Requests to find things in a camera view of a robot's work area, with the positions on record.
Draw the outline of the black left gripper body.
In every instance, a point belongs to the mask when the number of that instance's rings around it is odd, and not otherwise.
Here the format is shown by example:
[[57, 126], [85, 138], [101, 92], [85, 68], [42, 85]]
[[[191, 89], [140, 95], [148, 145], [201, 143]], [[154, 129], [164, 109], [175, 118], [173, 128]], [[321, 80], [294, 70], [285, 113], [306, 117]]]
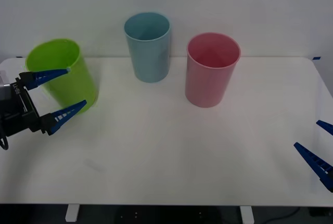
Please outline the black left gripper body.
[[5, 81], [1, 77], [1, 137], [6, 138], [25, 129], [40, 131], [40, 116], [20, 77], [11, 84]]

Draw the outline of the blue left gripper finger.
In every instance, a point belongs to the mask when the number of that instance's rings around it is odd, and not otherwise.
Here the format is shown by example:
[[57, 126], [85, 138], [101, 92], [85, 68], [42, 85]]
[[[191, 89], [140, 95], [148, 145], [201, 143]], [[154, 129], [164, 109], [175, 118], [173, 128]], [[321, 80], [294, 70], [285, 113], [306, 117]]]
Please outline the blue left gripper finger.
[[19, 74], [20, 81], [27, 90], [32, 90], [38, 86], [47, 83], [50, 80], [53, 80], [59, 76], [67, 74], [70, 71], [67, 69], [54, 69], [54, 70], [45, 70], [45, 71], [29, 71], [22, 72]]
[[54, 134], [68, 120], [75, 116], [85, 105], [86, 100], [73, 104], [67, 108], [40, 117], [40, 130], [48, 135]]

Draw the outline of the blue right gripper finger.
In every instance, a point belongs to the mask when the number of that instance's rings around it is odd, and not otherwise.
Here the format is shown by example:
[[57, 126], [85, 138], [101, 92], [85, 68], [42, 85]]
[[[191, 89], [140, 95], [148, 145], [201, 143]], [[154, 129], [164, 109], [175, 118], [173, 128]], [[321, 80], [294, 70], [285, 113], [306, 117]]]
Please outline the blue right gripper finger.
[[294, 144], [294, 147], [319, 177], [319, 180], [325, 188], [332, 193], [332, 165], [316, 156], [298, 142]]
[[323, 128], [325, 131], [327, 131], [329, 134], [333, 135], [333, 125], [321, 120], [318, 120], [316, 122], [316, 124], [318, 126], [320, 126], [321, 128]]

